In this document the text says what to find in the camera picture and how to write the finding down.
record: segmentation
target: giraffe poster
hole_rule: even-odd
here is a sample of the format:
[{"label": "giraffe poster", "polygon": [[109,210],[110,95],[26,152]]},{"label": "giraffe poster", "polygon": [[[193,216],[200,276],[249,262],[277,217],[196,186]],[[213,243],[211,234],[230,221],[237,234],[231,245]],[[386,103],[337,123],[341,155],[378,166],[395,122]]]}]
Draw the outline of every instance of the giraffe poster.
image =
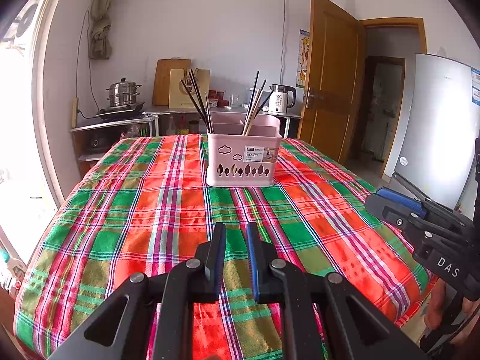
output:
[{"label": "giraffe poster", "polygon": [[297,87],[305,87],[305,79],[307,78],[307,62],[309,51],[310,33],[300,30],[300,45],[298,48],[298,69],[297,69]]}]

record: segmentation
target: electric kettle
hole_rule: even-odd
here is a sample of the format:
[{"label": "electric kettle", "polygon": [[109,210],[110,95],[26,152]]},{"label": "electric kettle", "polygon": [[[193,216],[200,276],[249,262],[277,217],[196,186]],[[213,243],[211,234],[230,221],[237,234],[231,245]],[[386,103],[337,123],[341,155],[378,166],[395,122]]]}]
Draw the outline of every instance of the electric kettle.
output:
[{"label": "electric kettle", "polygon": [[[295,105],[295,98],[297,97],[297,90],[294,87],[287,85],[271,85],[270,89],[273,91],[268,102],[268,112],[271,114],[286,114],[287,109]],[[289,102],[289,94],[293,94],[292,104]]]}]

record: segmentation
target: cloud cutout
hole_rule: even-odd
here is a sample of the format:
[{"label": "cloud cutout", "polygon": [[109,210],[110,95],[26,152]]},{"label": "cloud cutout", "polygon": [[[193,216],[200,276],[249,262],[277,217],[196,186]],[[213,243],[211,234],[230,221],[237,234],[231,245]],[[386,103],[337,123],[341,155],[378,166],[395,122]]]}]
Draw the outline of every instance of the cloud cutout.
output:
[{"label": "cloud cutout", "polygon": [[228,147],[227,145],[223,145],[222,147],[218,148],[218,152],[220,154],[230,154],[232,152],[232,148]]}]

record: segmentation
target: pink plastic basket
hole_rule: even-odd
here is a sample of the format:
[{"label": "pink plastic basket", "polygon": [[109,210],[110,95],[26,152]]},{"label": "pink plastic basket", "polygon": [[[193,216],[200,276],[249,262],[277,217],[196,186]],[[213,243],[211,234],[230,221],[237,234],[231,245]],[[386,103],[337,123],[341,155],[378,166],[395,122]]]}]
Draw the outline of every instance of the pink plastic basket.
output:
[{"label": "pink plastic basket", "polygon": [[213,112],[215,134],[208,134],[207,184],[212,187],[267,187],[273,185],[280,121],[258,115],[243,136],[246,114]]}]

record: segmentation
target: refrigerator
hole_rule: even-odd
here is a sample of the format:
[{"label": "refrigerator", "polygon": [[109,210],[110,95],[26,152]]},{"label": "refrigerator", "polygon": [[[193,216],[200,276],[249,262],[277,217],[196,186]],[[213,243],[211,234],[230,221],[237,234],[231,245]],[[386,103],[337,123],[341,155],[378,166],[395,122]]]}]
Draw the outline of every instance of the refrigerator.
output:
[{"label": "refrigerator", "polygon": [[479,135],[477,74],[457,61],[416,54],[409,122],[389,188],[458,206]]}]

